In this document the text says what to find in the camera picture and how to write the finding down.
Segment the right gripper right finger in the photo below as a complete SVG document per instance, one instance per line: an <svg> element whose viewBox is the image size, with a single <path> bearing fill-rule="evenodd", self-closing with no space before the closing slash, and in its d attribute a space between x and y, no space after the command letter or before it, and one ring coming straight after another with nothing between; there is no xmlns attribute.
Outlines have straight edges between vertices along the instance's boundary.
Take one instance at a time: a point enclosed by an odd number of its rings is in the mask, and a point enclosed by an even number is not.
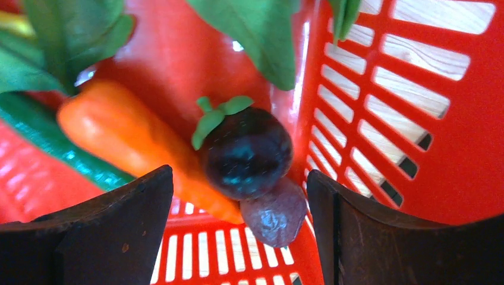
<svg viewBox="0 0 504 285"><path fill-rule="evenodd" d="M324 284L502 284L503 216L448 226L307 177Z"/></svg>

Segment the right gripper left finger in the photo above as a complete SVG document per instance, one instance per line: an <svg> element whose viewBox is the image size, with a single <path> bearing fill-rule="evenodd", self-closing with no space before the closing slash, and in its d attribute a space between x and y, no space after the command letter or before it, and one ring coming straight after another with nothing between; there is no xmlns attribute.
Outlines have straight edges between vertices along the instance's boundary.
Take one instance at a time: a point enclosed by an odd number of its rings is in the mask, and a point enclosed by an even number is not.
<svg viewBox="0 0 504 285"><path fill-rule="evenodd" d="M2 284L149 284L174 193L161 166L28 223L1 225Z"/></svg>

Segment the dark brown toy fruit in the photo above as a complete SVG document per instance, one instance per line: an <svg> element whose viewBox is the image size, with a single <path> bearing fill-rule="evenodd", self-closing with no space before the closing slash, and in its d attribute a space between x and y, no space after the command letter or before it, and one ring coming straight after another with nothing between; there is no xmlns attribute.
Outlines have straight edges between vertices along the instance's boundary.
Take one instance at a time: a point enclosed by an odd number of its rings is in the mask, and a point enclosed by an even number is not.
<svg viewBox="0 0 504 285"><path fill-rule="evenodd" d="M240 211L257 240L283 248L296 239L307 214L307 201L302 188L284 177L262 197L241 201Z"/></svg>

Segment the orange toy carrot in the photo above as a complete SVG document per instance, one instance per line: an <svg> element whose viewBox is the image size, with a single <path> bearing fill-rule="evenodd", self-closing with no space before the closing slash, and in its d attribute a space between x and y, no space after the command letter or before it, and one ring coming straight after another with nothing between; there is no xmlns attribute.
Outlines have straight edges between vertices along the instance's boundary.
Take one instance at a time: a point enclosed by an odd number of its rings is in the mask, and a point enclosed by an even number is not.
<svg viewBox="0 0 504 285"><path fill-rule="evenodd" d="M210 185L192 147L122 84L84 83L56 120L76 146L135 177L169 165L176 197L219 220L244 222L238 203Z"/></svg>

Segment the dark purple toy plum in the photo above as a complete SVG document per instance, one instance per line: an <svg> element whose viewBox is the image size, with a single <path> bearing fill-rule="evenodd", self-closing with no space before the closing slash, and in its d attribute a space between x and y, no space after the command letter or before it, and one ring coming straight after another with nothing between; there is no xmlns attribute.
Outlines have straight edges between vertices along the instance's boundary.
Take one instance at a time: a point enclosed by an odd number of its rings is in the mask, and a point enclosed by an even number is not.
<svg viewBox="0 0 504 285"><path fill-rule="evenodd" d="M203 111L191 144L201 155L210 184L233 200L256 199L269 192L292 165L294 149L286 128L248 96L235 96Z"/></svg>

